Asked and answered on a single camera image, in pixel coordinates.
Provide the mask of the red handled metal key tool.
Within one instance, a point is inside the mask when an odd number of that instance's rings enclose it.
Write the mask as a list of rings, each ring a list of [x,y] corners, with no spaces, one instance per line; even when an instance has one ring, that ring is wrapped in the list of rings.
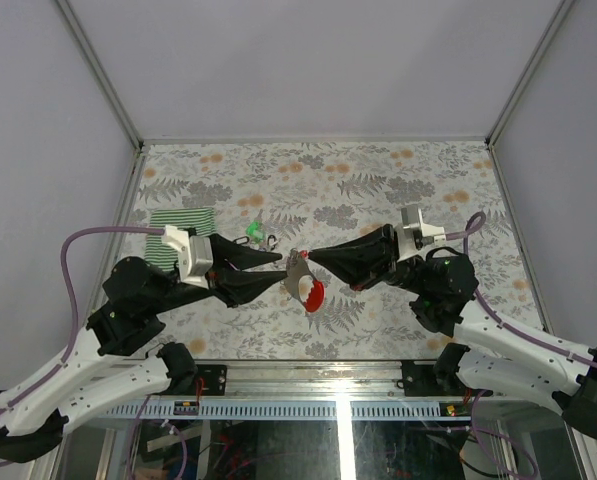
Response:
[[[284,287],[308,314],[317,312],[324,304],[325,286],[310,270],[306,250],[292,249],[286,260],[287,277]]]

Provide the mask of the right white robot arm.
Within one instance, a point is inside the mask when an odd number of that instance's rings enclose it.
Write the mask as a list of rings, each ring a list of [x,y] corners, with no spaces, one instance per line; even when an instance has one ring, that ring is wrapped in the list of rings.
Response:
[[[445,244],[468,235],[421,221],[385,225],[308,257],[353,290],[385,283],[415,295],[409,307],[418,323],[451,340],[433,367],[441,392],[490,390],[523,399],[597,440],[597,346],[553,336],[490,307],[468,254]]]

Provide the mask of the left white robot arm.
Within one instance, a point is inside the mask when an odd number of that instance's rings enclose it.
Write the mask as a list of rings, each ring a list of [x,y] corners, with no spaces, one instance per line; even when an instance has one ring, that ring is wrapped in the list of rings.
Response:
[[[66,347],[17,386],[0,390],[0,467],[44,456],[67,434],[127,400],[195,390],[198,367],[177,342],[131,368],[104,373],[165,329],[160,314],[207,298],[234,308],[287,277],[284,270],[263,268],[281,254],[219,234],[198,236],[171,225],[129,231],[158,237],[177,255],[173,269],[136,256],[119,260],[103,284],[106,302],[85,324],[73,324]]]

